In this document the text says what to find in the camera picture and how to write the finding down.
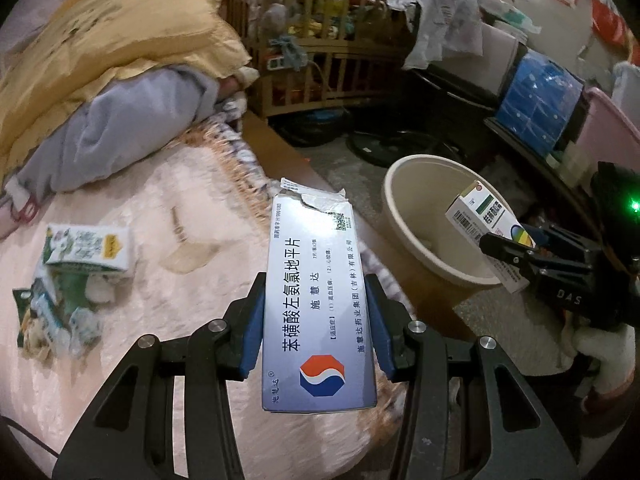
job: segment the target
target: yellow label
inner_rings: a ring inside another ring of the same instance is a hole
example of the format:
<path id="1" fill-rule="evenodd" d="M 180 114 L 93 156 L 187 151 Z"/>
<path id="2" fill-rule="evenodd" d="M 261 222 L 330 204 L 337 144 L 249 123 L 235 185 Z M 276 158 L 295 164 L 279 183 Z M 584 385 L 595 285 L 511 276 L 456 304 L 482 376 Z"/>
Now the yellow label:
<path id="1" fill-rule="evenodd" d="M 113 260 L 120 252 L 122 245 L 116 235 L 106 235 L 104 237 L 103 255 L 105 260 Z"/>

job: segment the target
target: yellow quilt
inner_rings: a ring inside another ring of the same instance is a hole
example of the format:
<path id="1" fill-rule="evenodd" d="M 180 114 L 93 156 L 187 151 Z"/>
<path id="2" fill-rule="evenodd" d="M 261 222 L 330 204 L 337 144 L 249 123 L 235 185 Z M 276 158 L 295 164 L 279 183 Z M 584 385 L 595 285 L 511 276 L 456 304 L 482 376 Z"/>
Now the yellow quilt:
<path id="1" fill-rule="evenodd" d="M 0 178 L 112 80 L 188 64 L 213 78 L 250 57 L 220 0 L 68 0 L 0 82 Z"/>

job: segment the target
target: beige trash bin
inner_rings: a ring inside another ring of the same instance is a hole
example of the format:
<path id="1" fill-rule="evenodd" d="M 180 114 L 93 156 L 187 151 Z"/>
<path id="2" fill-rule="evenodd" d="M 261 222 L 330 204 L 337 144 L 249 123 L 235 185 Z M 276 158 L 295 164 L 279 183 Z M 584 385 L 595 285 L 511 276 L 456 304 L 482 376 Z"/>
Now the beige trash bin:
<path id="1" fill-rule="evenodd" d="M 387 171 L 382 190 L 386 218 L 407 249 L 435 274 L 472 288 L 495 286 L 500 281 L 478 248 L 456 231 L 445 213 L 456 196 L 475 180 L 506 204 L 480 175 L 434 155 L 398 160 Z"/>

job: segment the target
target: pink container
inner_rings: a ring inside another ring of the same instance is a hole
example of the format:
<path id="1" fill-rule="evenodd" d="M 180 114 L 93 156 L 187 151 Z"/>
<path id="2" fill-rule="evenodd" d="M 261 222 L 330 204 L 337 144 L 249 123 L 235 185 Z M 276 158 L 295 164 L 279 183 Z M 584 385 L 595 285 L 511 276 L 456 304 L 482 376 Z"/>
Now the pink container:
<path id="1" fill-rule="evenodd" d="M 596 162 L 615 162 L 640 171 L 638 129 L 603 91 L 589 88 L 585 96 L 589 113 L 576 144 Z"/>

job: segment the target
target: metal screw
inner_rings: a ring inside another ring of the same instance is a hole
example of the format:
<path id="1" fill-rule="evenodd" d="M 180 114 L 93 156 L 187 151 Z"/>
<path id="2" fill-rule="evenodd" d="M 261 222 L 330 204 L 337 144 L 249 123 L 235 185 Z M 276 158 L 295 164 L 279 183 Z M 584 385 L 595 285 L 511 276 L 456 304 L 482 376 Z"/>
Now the metal screw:
<path id="1" fill-rule="evenodd" d="M 226 321 L 224 319 L 214 319 L 209 321 L 209 330 L 212 332 L 222 332 L 226 328 Z"/>
<path id="2" fill-rule="evenodd" d="M 151 334 L 146 334 L 138 339 L 138 346 L 140 348 L 151 348 L 156 343 L 156 338 Z"/>
<path id="3" fill-rule="evenodd" d="M 407 326 L 409 327 L 409 330 L 411 330 L 411 332 L 415 334 L 421 334 L 422 332 L 427 330 L 427 326 L 420 320 L 410 321 Z"/>
<path id="4" fill-rule="evenodd" d="M 480 338 L 480 346 L 482 348 L 486 348 L 487 350 L 493 350 L 496 346 L 495 339 L 488 335 L 483 335 Z"/>

